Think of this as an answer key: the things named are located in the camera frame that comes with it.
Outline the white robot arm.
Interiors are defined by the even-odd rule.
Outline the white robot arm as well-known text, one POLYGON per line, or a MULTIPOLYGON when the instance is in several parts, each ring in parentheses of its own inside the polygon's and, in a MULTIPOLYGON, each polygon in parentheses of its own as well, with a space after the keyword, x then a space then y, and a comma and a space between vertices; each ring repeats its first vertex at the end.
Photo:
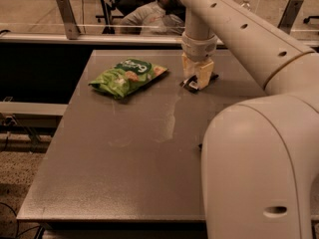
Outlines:
POLYGON ((207 57, 208 27, 255 82, 262 98, 223 110, 201 152, 209 239, 312 239, 311 187, 318 174, 318 55, 232 0, 180 0, 182 48, 207 57))

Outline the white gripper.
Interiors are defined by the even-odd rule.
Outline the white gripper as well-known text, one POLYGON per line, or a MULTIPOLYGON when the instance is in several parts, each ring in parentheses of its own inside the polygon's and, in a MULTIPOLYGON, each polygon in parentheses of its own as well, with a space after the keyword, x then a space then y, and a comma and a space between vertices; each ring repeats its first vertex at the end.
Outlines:
POLYGON ((201 61, 212 56, 216 45, 217 37, 215 35, 204 40, 191 38, 186 33, 181 36, 181 47, 184 52, 181 55, 183 77, 189 79, 196 75, 197 86, 200 90, 208 86, 214 68, 213 60, 201 61))

